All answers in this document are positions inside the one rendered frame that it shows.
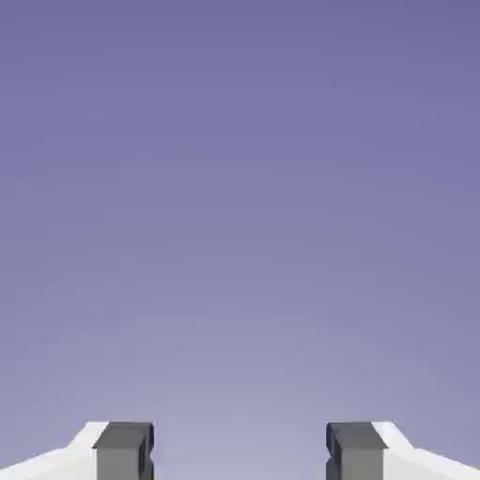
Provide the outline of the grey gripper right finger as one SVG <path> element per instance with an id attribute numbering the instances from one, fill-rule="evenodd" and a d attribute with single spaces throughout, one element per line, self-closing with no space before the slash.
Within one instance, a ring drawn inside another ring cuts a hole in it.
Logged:
<path id="1" fill-rule="evenodd" d="M 480 468 L 415 447 L 391 421 L 326 425 L 325 480 L 480 480 Z"/>

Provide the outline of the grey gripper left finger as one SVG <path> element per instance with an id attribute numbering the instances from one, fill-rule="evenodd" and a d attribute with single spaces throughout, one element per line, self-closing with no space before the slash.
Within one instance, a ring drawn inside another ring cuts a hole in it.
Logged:
<path id="1" fill-rule="evenodd" d="M 69 444 L 0 469 L 0 480 L 155 480 L 150 422 L 89 421 Z"/>

